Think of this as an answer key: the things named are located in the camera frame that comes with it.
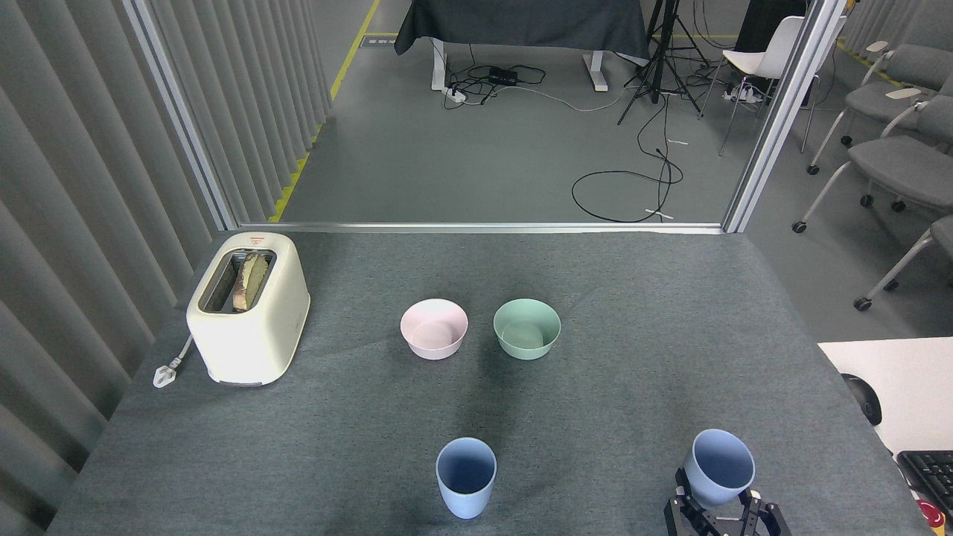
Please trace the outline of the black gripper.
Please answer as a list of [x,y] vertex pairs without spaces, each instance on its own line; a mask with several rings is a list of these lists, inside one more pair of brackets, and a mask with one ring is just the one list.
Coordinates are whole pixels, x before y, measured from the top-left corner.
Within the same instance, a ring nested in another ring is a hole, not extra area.
[[741,509],[704,510],[683,468],[675,478],[675,494],[664,508],[668,535],[791,535],[782,509],[751,488],[739,493]]

